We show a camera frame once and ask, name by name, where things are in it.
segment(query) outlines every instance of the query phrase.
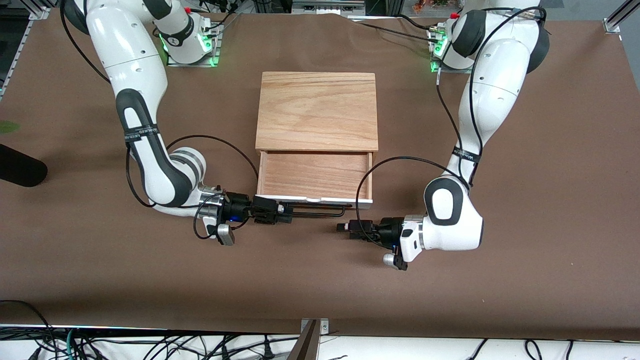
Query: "brown table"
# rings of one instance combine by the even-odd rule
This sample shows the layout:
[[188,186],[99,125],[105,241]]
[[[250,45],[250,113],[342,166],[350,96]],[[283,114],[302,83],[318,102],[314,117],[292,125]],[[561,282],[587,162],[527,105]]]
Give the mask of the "brown table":
[[[482,246],[426,252],[398,272],[382,265],[383,249],[336,233],[336,219],[250,224],[221,247],[196,239],[190,219],[139,206],[111,88],[53,13],[34,25],[0,102],[0,119],[22,126],[0,140],[49,166],[36,188],[0,183],[1,297],[30,301],[56,324],[297,332],[300,318],[327,317],[342,334],[638,339],[640,95],[620,40],[599,22],[547,28],[549,55],[476,177]],[[74,34],[95,61],[90,39]],[[257,161],[263,71],[375,72],[378,160],[445,163],[455,135],[427,54],[420,40],[334,15],[243,15],[225,33],[218,68],[167,69],[160,127],[167,140],[221,136]],[[454,113],[465,81],[442,77]],[[230,149],[188,144],[207,158],[207,184],[255,191]],[[420,163],[384,165],[363,216],[424,212],[422,191],[437,175]],[[0,311],[0,322],[36,321]]]

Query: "white robot link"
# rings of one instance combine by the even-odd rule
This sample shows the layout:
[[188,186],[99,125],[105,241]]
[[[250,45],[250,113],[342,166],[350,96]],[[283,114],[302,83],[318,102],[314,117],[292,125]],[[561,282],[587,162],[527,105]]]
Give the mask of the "white robot link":
[[204,186],[206,162],[190,147],[167,153],[157,126],[157,109],[167,87],[164,64],[145,24],[158,28],[169,55],[189,64],[211,52],[204,42],[209,19],[188,13],[178,0],[63,0],[67,19],[90,35],[116,97],[124,138],[136,160],[154,209],[202,218],[207,236],[232,245],[226,221],[291,222],[275,201]]
[[470,184],[484,145],[511,111],[525,76],[547,55],[546,12],[538,5],[467,0],[459,17],[428,30],[430,38],[439,40],[430,49],[441,70],[471,69],[458,112],[460,135],[447,171],[424,190],[426,215],[384,218],[379,225],[357,220],[338,225],[351,238],[374,240],[392,250],[384,255],[384,264],[406,270],[423,250],[480,246],[484,221],[469,199]]

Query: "green leaf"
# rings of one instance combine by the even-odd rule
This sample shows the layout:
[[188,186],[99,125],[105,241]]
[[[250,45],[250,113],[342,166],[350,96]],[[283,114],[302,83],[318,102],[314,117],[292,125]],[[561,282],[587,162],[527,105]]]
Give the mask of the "green leaf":
[[16,131],[20,129],[20,126],[14,122],[10,121],[0,121],[0,134],[11,133],[12,131]]

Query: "gray floor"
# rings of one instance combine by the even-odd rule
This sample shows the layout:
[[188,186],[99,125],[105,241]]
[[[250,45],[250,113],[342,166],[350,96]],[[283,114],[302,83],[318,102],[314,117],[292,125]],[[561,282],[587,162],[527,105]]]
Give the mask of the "gray floor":
[[[453,7],[424,8],[420,14],[416,15],[412,9],[414,3],[415,0],[405,0],[403,8],[405,15],[448,17],[452,10],[456,11]],[[622,3],[623,0],[541,0],[541,5],[547,9],[550,20],[602,20]],[[620,26],[620,31],[631,71],[640,90],[640,11],[633,13]]]

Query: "black cylinder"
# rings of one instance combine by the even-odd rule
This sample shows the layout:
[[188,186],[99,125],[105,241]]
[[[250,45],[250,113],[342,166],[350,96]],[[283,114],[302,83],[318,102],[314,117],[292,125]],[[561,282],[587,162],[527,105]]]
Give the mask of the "black cylinder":
[[0,179],[21,186],[32,187],[47,177],[47,165],[0,144]]

